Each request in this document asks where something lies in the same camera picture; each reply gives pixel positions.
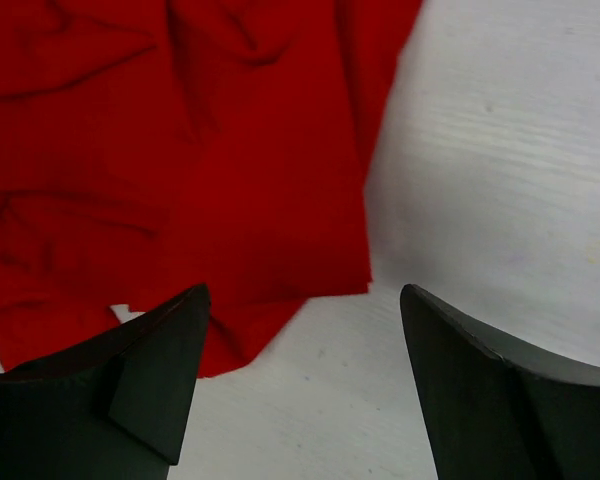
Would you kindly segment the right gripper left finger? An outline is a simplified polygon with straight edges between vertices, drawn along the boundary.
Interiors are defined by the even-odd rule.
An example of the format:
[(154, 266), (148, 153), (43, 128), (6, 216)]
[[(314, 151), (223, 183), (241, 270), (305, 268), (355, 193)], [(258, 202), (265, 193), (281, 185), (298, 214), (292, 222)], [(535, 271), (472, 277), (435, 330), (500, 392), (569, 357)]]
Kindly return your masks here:
[(210, 316), (204, 285), (0, 373), (0, 479), (167, 478)]

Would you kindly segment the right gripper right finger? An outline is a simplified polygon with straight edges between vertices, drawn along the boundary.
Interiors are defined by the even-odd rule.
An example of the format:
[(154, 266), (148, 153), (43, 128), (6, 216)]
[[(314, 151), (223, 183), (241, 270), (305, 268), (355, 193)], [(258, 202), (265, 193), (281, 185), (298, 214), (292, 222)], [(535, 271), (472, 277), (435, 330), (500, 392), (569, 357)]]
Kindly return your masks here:
[(441, 479), (600, 479), (600, 367), (539, 348), (417, 285), (406, 346)]

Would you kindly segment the bright red t shirt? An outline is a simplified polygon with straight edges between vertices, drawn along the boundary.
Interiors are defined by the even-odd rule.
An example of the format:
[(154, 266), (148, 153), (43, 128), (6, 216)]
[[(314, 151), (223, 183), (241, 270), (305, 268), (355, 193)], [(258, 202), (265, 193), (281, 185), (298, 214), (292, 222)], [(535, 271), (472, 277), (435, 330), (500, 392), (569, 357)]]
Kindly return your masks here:
[(0, 364), (205, 284), (200, 373), (367, 292), (364, 186), (417, 1), (0, 1)]

